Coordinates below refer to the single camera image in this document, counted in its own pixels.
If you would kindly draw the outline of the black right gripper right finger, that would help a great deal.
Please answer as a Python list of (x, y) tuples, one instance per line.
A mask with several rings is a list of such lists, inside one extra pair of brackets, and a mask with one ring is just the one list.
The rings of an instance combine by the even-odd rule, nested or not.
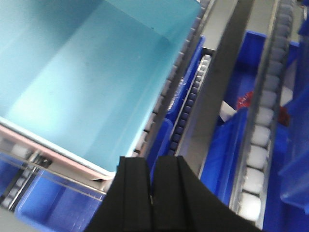
[(159, 157), (153, 181), (155, 232), (257, 232), (195, 176), (183, 157)]

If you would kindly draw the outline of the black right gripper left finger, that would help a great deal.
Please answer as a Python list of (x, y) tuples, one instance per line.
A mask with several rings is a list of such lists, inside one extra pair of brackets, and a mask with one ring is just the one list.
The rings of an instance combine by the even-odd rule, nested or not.
[(85, 230), (152, 231), (149, 168), (144, 158), (120, 158), (112, 185)]

